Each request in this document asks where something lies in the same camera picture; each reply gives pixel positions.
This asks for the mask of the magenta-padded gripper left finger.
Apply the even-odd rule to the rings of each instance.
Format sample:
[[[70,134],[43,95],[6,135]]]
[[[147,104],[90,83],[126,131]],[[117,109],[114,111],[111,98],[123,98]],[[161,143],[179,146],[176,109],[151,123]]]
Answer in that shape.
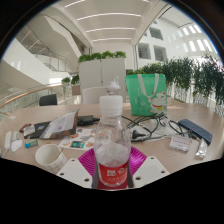
[[[86,151],[79,158],[71,158],[57,175],[84,188],[98,187],[98,173],[94,149]]]

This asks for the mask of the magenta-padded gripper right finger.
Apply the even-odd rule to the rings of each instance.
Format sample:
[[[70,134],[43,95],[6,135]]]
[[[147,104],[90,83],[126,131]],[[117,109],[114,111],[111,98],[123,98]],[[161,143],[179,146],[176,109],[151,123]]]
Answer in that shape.
[[[155,156],[147,157],[132,147],[129,159],[127,183],[129,188],[140,188],[157,181],[169,172]]]

